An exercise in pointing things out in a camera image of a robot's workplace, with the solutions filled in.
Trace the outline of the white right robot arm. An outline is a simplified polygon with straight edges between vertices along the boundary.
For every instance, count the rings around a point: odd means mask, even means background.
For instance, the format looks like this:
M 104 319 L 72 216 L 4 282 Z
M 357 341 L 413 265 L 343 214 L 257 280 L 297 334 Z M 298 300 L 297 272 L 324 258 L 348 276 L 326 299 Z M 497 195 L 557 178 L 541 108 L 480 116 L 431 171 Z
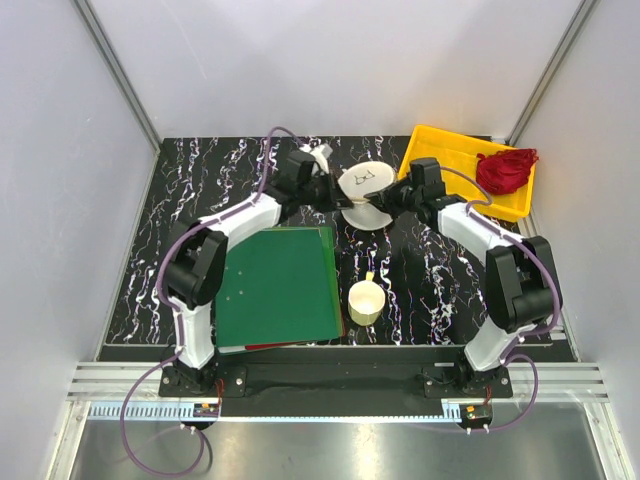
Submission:
M 472 397 L 498 376 L 517 345 L 557 325 L 563 300 L 550 243 L 542 236 L 516 235 L 480 214 L 477 206 L 490 205 L 489 197 L 467 201 L 447 193 L 442 170 L 434 158 L 418 159 L 404 179 L 363 197 L 393 218 L 414 213 L 484 266 L 487 316 L 450 376 L 460 393 Z

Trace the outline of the white mesh laundry bag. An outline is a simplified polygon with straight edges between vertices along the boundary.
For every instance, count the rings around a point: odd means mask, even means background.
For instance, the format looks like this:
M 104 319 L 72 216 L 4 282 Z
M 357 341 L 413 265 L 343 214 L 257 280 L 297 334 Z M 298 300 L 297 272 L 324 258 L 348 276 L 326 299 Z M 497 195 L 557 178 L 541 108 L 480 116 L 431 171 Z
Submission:
M 391 186 L 395 180 L 393 167 L 380 161 L 358 163 L 345 170 L 338 184 L 354 204 L 342 211 L 345 221 L 362 231 L 376 231 L 391 224 L 392 217 L 373 206 L 365 196 Z

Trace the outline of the pale green ceramic mug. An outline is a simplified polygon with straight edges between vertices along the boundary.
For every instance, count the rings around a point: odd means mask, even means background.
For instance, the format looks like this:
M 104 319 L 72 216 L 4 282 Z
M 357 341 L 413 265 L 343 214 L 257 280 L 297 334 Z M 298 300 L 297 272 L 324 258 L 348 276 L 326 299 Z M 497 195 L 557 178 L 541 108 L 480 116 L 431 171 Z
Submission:
M 374 273 L 356 282 L 348 292 L 348 313 L 359 326 L 371 326 L 380 317 L 386 304 L 384 289 L 374 281 Z

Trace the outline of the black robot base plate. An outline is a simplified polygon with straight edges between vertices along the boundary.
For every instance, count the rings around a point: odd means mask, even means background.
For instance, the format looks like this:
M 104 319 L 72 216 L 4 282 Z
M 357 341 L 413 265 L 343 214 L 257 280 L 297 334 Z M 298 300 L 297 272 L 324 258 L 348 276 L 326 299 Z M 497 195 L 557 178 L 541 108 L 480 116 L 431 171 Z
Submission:
M 220 356 L 204 373 L 163 369 L 162 397 L 222 396 L 232 417 L 329 419 L 413 417 L 442 413 L 443 400 L 506 400 L 505 368 L 482 375 L 485 386 L 455 382 L 456 346 L 285 347 Z

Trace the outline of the green binder folder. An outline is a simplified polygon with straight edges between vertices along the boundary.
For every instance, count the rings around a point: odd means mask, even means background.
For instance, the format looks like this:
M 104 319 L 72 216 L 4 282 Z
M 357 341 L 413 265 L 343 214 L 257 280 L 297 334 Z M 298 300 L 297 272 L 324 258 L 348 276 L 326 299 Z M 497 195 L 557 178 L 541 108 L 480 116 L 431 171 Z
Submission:
M 339 307 L 334 232 L 327 226 L 263 230 L 227 255 L 215 299 L 217 349 L 249 352 L 255 328 L 290 311 Z

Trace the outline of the yellow plastic tray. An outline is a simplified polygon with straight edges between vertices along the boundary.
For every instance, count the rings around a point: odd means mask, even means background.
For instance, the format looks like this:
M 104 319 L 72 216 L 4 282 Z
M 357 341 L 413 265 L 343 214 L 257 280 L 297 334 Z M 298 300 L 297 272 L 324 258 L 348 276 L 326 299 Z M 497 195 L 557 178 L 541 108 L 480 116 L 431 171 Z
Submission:
M 482 140 L 430 126 L 417 125 L 411 135 L 397 178 L 404 178 L 410 163 L 421 158 L 435 158 L 443 170 L 442 178 L 449 195 L 458 194 L 466 200 L 485 200 L 486 197 L 469 181 L 445 171 L 446 167 L 476 179 L 478 154 L 485 157 L 513 147 Z M 530 169 L 527 183 L 509 195 L 492 195 L 490 206 L 479 205 L 476 209 L 489 217 L 508 222 L 517 222 L 527 217 L 531 211 L 536 167 Z

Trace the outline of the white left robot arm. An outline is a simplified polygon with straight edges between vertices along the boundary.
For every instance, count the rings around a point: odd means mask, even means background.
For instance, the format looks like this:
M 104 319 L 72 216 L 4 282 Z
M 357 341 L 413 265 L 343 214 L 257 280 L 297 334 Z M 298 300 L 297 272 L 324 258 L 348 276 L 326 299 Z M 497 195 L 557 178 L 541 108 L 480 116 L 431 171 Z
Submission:
M 330 172 L 331 147 L 303 146 L 289 152 L 258 191 L 220 213 L 179 221 L 156 280 L 159 300 L 173 315 L 174 354 L 161 362 L 181 374 L 181 384 L 196 396 L 215 386 L 216 347 L 211 309 L 223 280 L 227 253 L 258 232 L 276 227 L 310 206 L 333 212 L 354 206 Z

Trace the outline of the red cloth bundle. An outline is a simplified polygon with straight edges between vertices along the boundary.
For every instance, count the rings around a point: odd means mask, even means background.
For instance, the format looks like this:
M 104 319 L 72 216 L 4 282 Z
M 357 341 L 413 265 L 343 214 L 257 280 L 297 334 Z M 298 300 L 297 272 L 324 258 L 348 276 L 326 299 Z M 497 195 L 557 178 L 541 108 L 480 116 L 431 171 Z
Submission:
M 476 155 L 476 182 L 491 195 L 509 195 L 523 187 L 539 160 L 536 149 L 501 150 Z

